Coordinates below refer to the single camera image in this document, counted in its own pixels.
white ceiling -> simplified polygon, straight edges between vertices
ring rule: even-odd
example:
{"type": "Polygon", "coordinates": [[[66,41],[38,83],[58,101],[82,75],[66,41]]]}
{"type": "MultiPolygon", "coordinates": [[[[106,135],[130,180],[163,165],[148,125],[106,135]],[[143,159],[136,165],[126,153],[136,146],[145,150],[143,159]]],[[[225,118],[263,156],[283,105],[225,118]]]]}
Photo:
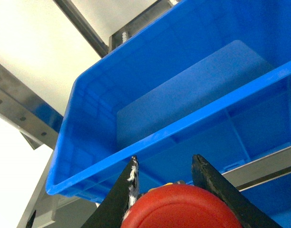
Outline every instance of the white ceiling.
{"type": "Polygon", "coordinates": [[[99,59],[53,0],[0,0],[0,63],[62,115],[99,59]]]}
{"type": "Polygon", "coordinates": [[[108,39],[156,0],[72,0],[96,33],[108,39]]]}

red round object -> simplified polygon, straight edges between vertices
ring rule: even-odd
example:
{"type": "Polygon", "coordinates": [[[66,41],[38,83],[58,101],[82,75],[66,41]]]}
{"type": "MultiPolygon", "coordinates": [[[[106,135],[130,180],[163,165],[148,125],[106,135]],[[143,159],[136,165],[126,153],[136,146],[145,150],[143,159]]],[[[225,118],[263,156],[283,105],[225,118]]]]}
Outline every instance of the red round object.
{"type": "Polygon", "coordinates": [[[141,197],[121,228],[242,228],[218,197],[201,188],[173,184],[141,197]]]}

plastic bin rim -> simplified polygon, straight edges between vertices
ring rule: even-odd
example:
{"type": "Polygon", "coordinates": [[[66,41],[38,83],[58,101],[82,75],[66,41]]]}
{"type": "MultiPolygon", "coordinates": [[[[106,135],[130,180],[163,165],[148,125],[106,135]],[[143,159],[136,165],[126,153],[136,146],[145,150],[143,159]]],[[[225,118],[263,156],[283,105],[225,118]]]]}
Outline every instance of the plastic bin rim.
{"type": "Polygon", "coordinates": [[[133,155],[137,155],[137,153],[141,150],[146,149],[147,147],[179,132],[180,130],[189,127],[192,124],[206,117],[209,117],[220,110],[225,109],[226,107],[286,78],[289,75],[291,75],[291,61],[262,75],[261,77],[247,83],[246,85],[217,99],[216,101],[213,101],[205,107],[183,117],[182,119],[168,125],[167,127],[147,136],[146,138],[137,141],[136,143],[112,154],[111,156],[97,162],[96,164],[86,168],[76,175],[71,176],[61,183],[54,185],[54,174],[56,171],[55,160],[58,156],[58,149],[56,149],[53,155],[51,168],[48,173],[46,191],[50,195],[58,194],[66,188],[73,186],[80,181],[99,173],[100,171],[122,161],[123,159],[129,158],[133,155]]]}

white wall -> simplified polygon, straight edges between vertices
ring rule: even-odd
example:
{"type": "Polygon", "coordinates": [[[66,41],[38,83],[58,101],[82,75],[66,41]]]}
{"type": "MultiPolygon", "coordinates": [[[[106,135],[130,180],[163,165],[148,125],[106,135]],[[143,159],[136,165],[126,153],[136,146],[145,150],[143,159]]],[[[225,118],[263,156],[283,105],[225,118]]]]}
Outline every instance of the white wall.
{"type": "Polygon", "coordinates": [[[32,150],[0,119],[0,227],[17,227],[51,153],[45,145],[32,150]]]}

blue plastic bin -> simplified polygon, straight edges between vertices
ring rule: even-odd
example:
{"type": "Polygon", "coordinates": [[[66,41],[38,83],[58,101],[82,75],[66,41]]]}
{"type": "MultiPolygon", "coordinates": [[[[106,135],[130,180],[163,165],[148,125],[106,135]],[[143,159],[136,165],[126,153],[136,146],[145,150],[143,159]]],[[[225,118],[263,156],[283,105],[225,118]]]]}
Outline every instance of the blue plastic bin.
{"type": "Polygon", "coordinates": [[[291,145],[291,0],[184,0],[75,82],[48,194],[101,202],[132,155],[141,191],[291,145]]]}

